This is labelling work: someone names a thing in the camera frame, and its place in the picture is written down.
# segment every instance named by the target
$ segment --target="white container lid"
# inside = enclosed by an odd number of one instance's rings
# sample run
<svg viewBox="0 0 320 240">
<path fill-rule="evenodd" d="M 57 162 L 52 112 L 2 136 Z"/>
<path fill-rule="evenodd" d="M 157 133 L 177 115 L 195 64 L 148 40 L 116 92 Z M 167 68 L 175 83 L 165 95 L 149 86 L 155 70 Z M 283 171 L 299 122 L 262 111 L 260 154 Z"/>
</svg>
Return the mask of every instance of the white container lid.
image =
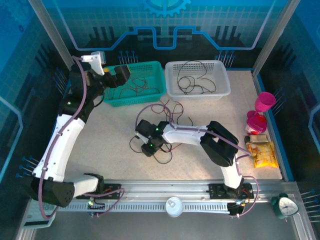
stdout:
<svg viewBox="0 0 320 240">
<path fill-rule="evenodd" d="M 166 201 L 165 210 L 170 217 L 176 218 L 182 214 L 184 206 L 180 198 L 173 196 Z"/>
</svg>

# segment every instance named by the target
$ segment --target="gear logo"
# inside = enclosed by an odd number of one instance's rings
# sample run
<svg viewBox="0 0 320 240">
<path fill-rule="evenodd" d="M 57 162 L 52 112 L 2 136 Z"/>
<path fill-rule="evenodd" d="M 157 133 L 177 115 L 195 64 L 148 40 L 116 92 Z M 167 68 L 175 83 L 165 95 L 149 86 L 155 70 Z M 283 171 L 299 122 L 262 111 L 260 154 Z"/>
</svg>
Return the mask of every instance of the gear logo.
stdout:
<svg viewBox="0 0 320 240">
<path fill-rule="evenodd" d="M 145 10 L 149 10 L 150 14 L 155 14 L 157 17 L 162 15 L 164 18 L 180 14 L 180 10 L 185 10 L 186 5 L 190 3 L 191 0 L 143 0 Z"/>
</svg>

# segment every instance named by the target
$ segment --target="green basket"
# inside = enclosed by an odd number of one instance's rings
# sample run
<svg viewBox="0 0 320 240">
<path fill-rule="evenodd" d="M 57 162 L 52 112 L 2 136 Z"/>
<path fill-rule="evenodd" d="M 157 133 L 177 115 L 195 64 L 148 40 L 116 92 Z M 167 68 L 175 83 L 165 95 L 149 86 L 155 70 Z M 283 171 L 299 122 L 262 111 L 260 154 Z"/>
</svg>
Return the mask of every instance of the green basket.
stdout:
<svg viewBox="0 0 320 240">
<path fill-rule="evenodd" d="M 127 66 L 131 72 L 129 80 L 123 86 L 107 88 L 104 91 L 105 103 L 119 107 L 157 102 L 166 93 L 166 81 L 160 62 L 138 62 Z M 115 67 L 117 66 L 107 67 L 112 75 L 115 74 Z"/>
</svg>

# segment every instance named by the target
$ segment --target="plastic basket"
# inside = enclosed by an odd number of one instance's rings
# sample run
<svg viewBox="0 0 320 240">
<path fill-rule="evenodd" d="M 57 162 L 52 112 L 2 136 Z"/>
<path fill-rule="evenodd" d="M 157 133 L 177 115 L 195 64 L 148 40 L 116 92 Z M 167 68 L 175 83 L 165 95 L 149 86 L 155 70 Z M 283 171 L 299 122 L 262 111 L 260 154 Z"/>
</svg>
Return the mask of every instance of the plastic basket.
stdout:
<svg viewBox="0 0 320 240">
<path fill-rule="evenodd" d="M 104 102 L 113 107 L 157 102 L 166 93 L 166 81 L 163 69 L 158 61 L 147 61 L 127 65 L 131 75 L 128 82 L 117 88 L 107 88 L 104 91 Z M 114 68 L 108 66 L 111 74 L 114 75 Z M 132 87 L 143 86 L 142 80 L 146 80 L 145 88 L 139 88 L 136 93 Z"/>
<path fill-rule="evenodd" d="M 215 90 L 215 92 L 201 94 L 203 88 L 195 87 L 191 92 L 185 94 L 178 86 L 178 80 L 184 76 L 191 77 L 183 78 L 179 82 L 181 87 L 186 88 L 189 85 L 188 81 L 191 80 L 195 85 L 201 85 L 210 91 Z M 218 60 L 168 62 L 165 65 L 165 82 L 167 93 L 173 101 L 219 100 L 231 92 L 227 70 L 224 64 Z"/>
</svg>

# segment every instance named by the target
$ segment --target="clock face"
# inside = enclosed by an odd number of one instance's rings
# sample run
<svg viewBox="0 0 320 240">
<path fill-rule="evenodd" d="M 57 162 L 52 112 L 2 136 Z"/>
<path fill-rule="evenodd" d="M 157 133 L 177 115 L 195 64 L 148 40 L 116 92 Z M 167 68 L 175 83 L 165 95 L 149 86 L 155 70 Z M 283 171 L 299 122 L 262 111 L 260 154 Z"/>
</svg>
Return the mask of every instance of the clock face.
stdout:
<svg viewBox="0 0 320 240">
<path fill-rule="evenodd" d="M 280 212 L 284 216 L 291 216 L 298 212 L 297 204 L 287 197 L 282 197 L 279 200 Z"/>
</svg>

